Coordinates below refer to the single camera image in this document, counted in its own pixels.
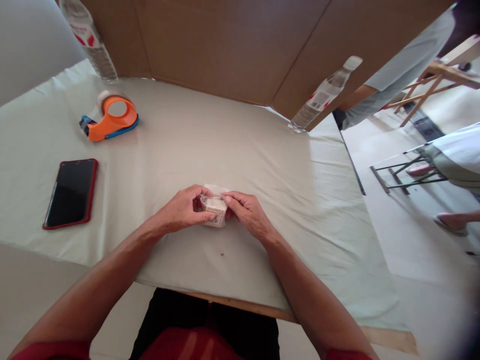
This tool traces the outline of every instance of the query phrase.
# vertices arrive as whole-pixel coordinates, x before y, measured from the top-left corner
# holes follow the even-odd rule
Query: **tape dispenser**
[[[84,115],[79,123],[88,140],[99,142],[111,139],[133,130],[139,124],[140,118],[134,104],[122,93],[104,90],[98,95],[96,102],[103,116],[102,120],[96,122]],[[109,113],[110,106],[117,102],[126,106],[123,115],[115,116]]]

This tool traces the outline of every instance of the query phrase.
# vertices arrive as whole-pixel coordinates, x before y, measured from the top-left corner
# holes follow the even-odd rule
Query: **bottle cap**
[[[358,56],[350,56],[347,61],[343,64],[343,67],[347,70],[353,71],[359,67],[363,59]]]

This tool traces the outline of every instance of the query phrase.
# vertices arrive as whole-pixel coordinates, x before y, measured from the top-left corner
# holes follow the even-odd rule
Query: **cardboard backdrop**
[[[291,119],[351,55],[342,97],[454,0],[82,0],[122,77],[154,78]]]

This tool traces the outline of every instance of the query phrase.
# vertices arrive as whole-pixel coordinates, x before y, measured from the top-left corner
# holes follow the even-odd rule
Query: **red shirt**
[[[35,343],[11,360],[88,360],[90,344],[80,341]],[[171,327],[162,332],[143,353],[140,360],[159,359],[221,359],[242,360],[232,347],[216,332],[205,328]],[[359,352],[330,350],[326,360],[372,360]]]

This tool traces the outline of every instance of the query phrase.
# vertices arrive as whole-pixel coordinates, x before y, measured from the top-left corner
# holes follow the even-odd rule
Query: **person's left hand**
[[[194,211],[194,209],[200,207],[200,195],[214,196],[209,189],[200,185],[193,185],[180,190],[144,225],[163,236],[192,225],[204,224],[214,220],[216,215],[213,212]]]

